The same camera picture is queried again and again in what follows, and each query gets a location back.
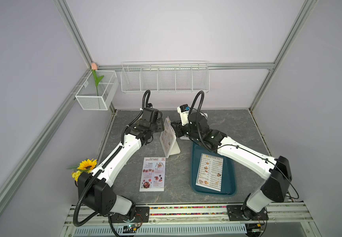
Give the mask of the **teal plastic tray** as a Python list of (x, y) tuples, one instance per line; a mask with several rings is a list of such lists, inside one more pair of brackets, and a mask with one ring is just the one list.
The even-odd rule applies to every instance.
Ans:
[(234, 161), (193, 144), (191, 187), (201, 195), (234, 196), (237, 192)]

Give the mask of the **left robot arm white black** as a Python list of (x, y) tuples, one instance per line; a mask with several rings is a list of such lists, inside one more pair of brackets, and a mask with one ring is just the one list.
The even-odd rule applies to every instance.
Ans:
[(117, 147), (91, 172), (79, 176), (74, 226), (80, 227), (98, 214), (107, 217), (120, 214), (129, 221), (135, 218), (135, 203), (115, 194), (113, 184), (129, 159), (151, 143), (155, 133), (164, 130), (163, 114), (149, 103), (150, 95), (150, 90), (144, 92), (140, 113), (125, 126)]

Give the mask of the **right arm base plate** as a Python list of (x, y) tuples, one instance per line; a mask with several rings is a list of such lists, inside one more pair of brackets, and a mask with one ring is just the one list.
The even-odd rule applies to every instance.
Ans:
[(260, 212), (254, 212), (247, 206), (232, 204), (227, 205), (227, 213), (230, 221), (268, 221), (268, 213), (264, 207)]

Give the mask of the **red special menu sheet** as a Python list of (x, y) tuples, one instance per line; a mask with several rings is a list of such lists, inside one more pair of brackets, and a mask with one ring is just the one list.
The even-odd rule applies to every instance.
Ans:
[(163, 192), (165, 189), (166, 158), (144, 158), (141, 173), (141, 192)]

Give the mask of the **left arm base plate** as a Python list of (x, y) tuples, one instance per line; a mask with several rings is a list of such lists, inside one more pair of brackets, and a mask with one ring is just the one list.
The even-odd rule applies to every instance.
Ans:
[(127, 215), (115, 213), (110, 216), (112, 223), (148, 223), (150, 217), (150, 207), (136, 206)]

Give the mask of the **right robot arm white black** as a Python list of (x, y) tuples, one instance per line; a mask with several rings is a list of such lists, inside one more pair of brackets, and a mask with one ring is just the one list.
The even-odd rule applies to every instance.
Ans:
[(196, 145), (230, 158), (263, 178), (262, 186), (250, 193), (242, 206), (237, 206), (232, 215), (239, 220), (267, 218), (267, 205), (272, 202), (284, 202), (288, 197), (289, 188), (292, 187), (288, 159), (283, 156), (274, 158), (261, 154), (236, 142), (224, 132), (209, 128), (207, 118), (201, 113), (203, 101), (204, 92), (200, 91), (192, 103), (198, 105), (197, 109), (187, 104), (177, 108), (180, 120), (171, 123), (176, 136), (185, 136)]

